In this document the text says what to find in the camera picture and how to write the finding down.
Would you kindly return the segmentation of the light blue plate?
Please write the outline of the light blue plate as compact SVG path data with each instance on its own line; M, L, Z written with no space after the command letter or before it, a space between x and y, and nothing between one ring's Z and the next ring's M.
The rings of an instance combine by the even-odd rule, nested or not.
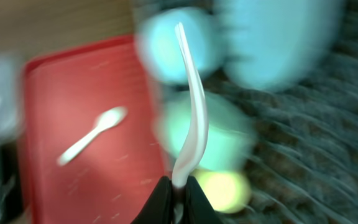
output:
M219 0L213 12L226 41L230 81L262 91L289 88L332 47L343 0Z

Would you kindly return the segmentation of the mint green bowl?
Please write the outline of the mint green bowl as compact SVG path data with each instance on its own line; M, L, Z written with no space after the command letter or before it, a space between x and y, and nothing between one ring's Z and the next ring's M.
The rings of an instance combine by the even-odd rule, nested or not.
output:
M240 170L257 142L252 120L222 96L206 92L208 142L198 167L213 171ZM178 92L168 101L155 125L162 147L177 158L191 120L190 92Z

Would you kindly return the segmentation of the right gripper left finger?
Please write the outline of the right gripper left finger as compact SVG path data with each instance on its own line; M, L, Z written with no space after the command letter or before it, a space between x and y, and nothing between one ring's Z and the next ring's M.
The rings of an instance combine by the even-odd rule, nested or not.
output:
M163 176L131 224L171 224L173 219L172 201L171 180L169 177Z

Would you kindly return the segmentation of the light blue bowl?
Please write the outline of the light blue bowl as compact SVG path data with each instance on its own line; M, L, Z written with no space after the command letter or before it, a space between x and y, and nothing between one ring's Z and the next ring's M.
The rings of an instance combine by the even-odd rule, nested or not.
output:
M223 63L223 43L212 15L197 7L167 10L141 23L136 35L137 53L143 66L167 85L188 83L175 33L180 22L201 78L210 76Z

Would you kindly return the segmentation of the white plastic fork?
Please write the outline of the white plastic fork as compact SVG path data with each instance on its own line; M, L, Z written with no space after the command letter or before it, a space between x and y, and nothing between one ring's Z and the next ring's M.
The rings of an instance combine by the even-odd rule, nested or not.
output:
M172 185L180 189L186 185L189 174L203 157L208 140L209 121L203 84L181 22L175 26L175 34L186 68L191 100L190 128L172 172Z

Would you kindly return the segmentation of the yellow plastic cup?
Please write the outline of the yellow plastic cup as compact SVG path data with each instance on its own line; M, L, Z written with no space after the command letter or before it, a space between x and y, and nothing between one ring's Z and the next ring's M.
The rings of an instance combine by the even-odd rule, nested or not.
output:
M196 170L193 176L217 212L240 212L251 200L250 182L241 172Z

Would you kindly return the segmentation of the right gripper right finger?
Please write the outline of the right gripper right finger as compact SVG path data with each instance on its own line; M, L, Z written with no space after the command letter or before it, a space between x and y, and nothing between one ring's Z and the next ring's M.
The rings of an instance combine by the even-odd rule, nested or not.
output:
M189 176L185 187L182 224L223 224L209 203L195 177Z

